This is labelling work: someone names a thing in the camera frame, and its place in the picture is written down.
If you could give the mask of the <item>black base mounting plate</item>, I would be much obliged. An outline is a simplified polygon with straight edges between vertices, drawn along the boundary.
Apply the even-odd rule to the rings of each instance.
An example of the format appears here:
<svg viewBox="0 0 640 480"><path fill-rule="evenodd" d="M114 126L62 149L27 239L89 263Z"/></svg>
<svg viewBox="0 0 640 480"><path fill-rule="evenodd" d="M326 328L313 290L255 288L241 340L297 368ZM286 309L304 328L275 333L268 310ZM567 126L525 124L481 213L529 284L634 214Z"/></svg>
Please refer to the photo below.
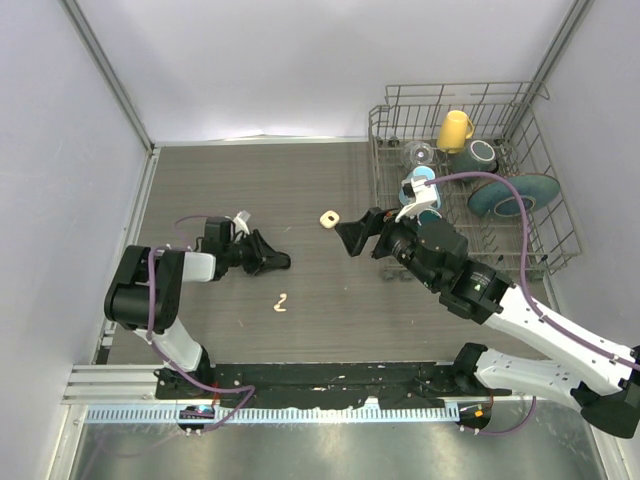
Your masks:
<svg viewBox="0 0 640 480"><path fill-rule="evenodd" d="M449 397L508 396L463 376L453 366L435 362L219 364L207 392L168 368L156 368L155 397L160 400L215 399L232 408L245 397L237 388L252 386L247 408L310 410L358 409L367 399L383 409L440 407Z"/></svg>

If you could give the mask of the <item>dark teal mug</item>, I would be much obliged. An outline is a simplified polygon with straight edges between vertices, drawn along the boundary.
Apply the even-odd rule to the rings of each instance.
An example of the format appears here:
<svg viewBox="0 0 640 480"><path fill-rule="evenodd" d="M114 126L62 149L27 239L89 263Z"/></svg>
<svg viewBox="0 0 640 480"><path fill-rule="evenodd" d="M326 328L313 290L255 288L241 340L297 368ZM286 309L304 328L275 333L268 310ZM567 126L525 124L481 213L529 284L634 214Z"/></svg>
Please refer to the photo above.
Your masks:
<svg viewBox="0 0 640 480"><path fill-rule="evenodd" d="M442 219L442 215L437 210L425 209L418 214L417 223L420 226L423 226L428 223L439 221L441 219Z"/></svg>

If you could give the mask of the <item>clear drinking glass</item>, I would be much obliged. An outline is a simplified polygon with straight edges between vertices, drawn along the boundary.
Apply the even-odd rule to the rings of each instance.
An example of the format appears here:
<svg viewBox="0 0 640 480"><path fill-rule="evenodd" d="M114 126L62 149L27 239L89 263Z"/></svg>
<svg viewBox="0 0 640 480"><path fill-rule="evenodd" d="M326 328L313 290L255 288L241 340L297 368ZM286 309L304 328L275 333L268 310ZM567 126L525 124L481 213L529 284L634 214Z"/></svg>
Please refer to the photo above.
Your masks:
<svg viewBox="0 0 640 480"><path fill-rule="evenodd" d="M423 141L411 141L403 147L401 160L406 168L429 165L433 162L435 151L433 147Z"/></svg>

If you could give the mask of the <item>black gold-trimmed earbud case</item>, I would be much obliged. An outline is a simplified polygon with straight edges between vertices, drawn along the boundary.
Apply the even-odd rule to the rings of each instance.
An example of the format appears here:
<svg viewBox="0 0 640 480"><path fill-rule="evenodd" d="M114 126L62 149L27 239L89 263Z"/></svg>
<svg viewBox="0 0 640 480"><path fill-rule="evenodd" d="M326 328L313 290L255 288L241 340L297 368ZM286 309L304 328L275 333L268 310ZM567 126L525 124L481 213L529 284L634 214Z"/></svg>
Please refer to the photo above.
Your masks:
<svg viewBox="0 0 640 480"><path fill-rule="evenodd" d="M288 254L279 253L278 255L278 269L288 270L291 267L291 257Z"/></svg>

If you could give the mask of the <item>beige earbud charging case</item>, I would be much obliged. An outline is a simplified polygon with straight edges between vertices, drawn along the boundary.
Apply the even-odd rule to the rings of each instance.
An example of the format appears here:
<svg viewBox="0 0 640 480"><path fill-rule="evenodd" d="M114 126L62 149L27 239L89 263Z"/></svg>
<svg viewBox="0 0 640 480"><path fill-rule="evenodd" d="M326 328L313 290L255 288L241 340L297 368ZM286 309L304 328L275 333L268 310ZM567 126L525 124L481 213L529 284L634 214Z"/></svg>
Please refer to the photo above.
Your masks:
<svg viewBox="0 0 640 480"><path fill-rule="evenodd" d="M339 214L333 210L324 212L319 218L320 225L325 229L333 229L339 221Z"/></svg>

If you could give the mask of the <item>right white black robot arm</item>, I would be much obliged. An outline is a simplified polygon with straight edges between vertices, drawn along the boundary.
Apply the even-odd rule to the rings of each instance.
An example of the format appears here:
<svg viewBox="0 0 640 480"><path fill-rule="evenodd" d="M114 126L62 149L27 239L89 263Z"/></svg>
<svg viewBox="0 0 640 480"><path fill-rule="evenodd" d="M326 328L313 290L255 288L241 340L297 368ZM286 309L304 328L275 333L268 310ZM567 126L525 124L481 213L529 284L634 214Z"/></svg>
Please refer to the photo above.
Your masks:
<svg viewBox="0 0 640 480"><path fill-rule="evenodd" d="M531 297L524 283L467 253L468 240L442 218L423 225L372 208L335 230L349 256L367 240L372 258L394 258L448 312L510 335L546 355L527 360L468 343L451 380L465 395L481 388L542 397L577 411L593 427L631 439L639 425L639 350L581 327Z"/></svg>

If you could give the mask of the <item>light blue mug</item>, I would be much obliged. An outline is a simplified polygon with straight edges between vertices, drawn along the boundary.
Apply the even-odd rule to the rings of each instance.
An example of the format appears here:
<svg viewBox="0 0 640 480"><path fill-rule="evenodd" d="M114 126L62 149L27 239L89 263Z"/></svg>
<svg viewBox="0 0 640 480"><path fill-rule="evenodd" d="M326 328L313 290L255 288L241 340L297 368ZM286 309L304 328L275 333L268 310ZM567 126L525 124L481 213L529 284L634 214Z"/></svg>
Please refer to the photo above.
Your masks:
<svg viewBox="0 0 640 480"><path fill-rule="evenodd" d="M421 205L439 210L441 198L436 184L428 184L435 179L435 172L427 166L415 167L401 182L398 198L402 206Z"/></svg>

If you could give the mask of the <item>beige earbud pair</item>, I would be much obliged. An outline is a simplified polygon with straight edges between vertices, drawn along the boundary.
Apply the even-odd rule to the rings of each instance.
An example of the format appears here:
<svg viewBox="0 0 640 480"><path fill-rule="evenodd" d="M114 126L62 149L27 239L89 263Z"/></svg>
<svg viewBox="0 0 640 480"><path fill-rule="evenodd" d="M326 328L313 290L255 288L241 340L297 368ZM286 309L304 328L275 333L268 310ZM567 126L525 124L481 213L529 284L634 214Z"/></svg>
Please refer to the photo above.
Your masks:
<svg viewBox="0 0 640 480"><path fill-rule="evenodd" d="M288 295L286 293L281 293L279 295L278 301L273 305L273 310L277 313L284 313L287 311L287 308L284 306L285 302L288 299Z"/></svg>

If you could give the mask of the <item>grey-green mug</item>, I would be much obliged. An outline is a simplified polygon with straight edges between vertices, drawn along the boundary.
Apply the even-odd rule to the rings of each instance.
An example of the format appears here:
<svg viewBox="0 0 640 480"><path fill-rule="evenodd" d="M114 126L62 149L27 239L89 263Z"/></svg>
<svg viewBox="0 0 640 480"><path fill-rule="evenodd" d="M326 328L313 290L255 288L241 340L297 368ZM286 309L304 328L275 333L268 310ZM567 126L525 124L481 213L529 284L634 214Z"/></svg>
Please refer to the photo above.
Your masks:
<svg viewBox="0 0 640 480"><path fill-rule="evenodd" d="M463 151L451 157L451 171L496 173L499 169L496 151L483 140L471 141Z"/></svg>

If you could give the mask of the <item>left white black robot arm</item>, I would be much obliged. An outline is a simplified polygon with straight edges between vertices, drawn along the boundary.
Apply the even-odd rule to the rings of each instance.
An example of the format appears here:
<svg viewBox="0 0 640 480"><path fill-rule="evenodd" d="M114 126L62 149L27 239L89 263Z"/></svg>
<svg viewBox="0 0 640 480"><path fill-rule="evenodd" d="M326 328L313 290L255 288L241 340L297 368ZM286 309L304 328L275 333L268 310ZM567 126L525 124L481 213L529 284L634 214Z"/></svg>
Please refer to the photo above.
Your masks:
<svg viewBox="0 0 640 480"><path fill-rule="evenodd" d="M205 347L179 319L183 285L219 281L231 268L258 276L292 264L288 254L249 228L246 211L201 218L204 232L194 248L127 246L104 300L106 318L134 332L163 360L160 379L175 379L193 399L211 391L215 370Z"/></svg>

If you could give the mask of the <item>yellow mug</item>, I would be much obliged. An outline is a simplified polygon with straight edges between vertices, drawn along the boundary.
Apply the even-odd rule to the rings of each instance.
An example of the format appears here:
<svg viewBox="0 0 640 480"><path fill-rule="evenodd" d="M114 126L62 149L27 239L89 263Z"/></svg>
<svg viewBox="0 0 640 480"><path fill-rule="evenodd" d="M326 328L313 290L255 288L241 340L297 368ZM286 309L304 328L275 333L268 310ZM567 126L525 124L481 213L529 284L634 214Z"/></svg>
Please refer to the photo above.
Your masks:
<svg viewBox="0 0 640 480"><path fill-rule="evenodd" d="M448 154L461 152L474 132L475 126L464 111L451 110L442 122L436 147Z"/></svg>

